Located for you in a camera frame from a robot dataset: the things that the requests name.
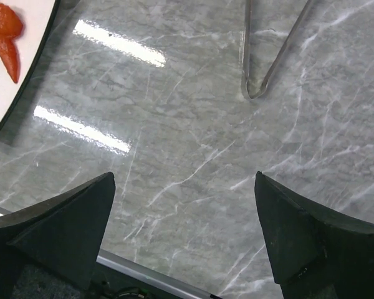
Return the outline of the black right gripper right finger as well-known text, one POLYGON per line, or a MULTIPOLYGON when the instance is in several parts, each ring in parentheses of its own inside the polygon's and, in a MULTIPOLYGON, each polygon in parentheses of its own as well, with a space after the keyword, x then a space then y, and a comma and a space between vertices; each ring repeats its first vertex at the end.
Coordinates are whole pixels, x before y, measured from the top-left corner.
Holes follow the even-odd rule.
POLYGON ((374 224, 258 172, 257 213, 284 298, 374 298, 374 224))

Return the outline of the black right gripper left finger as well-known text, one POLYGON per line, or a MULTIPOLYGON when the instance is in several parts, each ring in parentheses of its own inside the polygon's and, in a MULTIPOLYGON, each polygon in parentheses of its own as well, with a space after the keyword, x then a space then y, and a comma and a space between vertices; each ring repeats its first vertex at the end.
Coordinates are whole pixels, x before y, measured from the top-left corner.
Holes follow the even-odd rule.
POLYGON ((83 298, 114 196, 107 172, 0 216, 0 298, 83 298))

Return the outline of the red carrot piece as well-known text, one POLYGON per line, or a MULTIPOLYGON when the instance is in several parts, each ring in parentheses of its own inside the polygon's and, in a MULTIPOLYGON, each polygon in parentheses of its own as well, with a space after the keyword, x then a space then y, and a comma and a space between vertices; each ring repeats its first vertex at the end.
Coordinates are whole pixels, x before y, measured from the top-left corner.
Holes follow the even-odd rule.
POLYGON ((0 59, 14 83, 19 81, 19 58, 14 40, 21 36, 24 25, 19 16, 0 2, 0 59))

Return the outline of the steel tongs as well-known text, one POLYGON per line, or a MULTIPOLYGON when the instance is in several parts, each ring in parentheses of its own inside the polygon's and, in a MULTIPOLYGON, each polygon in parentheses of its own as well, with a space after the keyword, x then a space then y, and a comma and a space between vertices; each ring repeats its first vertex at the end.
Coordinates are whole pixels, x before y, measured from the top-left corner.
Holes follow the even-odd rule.
POLYGON ((300 14, 292 10, 295 20, 289 32, 273 29, 266 8, 281 1, 246 1, 242 34, 242 93, 249 101, 263 96, 281 64, 284 54, 295 41, 295 35, 307 18, 314 1, 306 1, 300 14))

